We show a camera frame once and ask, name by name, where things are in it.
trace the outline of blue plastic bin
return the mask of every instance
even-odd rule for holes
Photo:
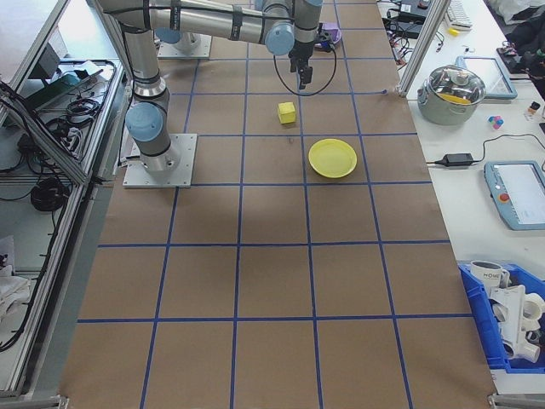
[[[513,284],[526,287],[526,294],[535,292],[545,298],[545,283],[543,281],[515,264],[505,264],[503,267],[511,274],[512,280],[515,281]],[[492,313],[491,302],[486,296],[485,287],[471,275],[468,264],[460,264],[459,268],[490,369],[505,369],[508,373],[545,373],[545,350],[543,349],[535,364],[528,360],[508,359],[503,348],[497,319]],[[545,328],[543,317],[539,322],[542,328]]]

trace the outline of white mug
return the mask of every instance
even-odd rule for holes
[[[490,295],[491,289],[494,287],[507,287],[510,275],[499,264],[479,260],[471,262],[471,274],[483,283],[488,295]]]

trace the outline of power adapter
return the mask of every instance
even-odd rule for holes
[[[473,159],[471,153],[447,153],[442,159],[436,160],[433,163],[450,168],[454,166],[470,166],[475,162],[477,161]]]

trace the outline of tablet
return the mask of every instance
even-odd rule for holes
[[[456,65],[477,74],[483,80],[486,87],[485,98],[512,100],[517,97],[517,90],[509,79],[509,73],[499,59],[461,55],[456,58]]]
[[[534,161],[489,162],[485,179],[503,221],[513,230],[545,229],[545,177]]]

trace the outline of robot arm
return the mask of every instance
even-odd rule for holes
[[[147,60],[151,68],[155,52],[149,38],[129,39],[130,35],[169,28],[265,44],[273,55],[290,53],[291,71],[298,71],[301,88],[312,80],[308,60],[316,42],[322,0],[261,0],[256,5],[258,10],[206,0],[98,0],[98,3],[103,13],[118,20],[129,34],[127,48],[136,65],[137,78],[138,65]]]
[[[164,175],[180,162],[179,149],[166,130],[169,91],[159,74],[152,30],[265,44],[273,55],[289,54],[290,70],[300,76],[300,89],[312,80],[308,60],[317,41],[323,0],[258,0],[258,10],[206,0],[96,1],[102,13],[121,27],[136,102],[127,111],[125,125],[147,172]]]

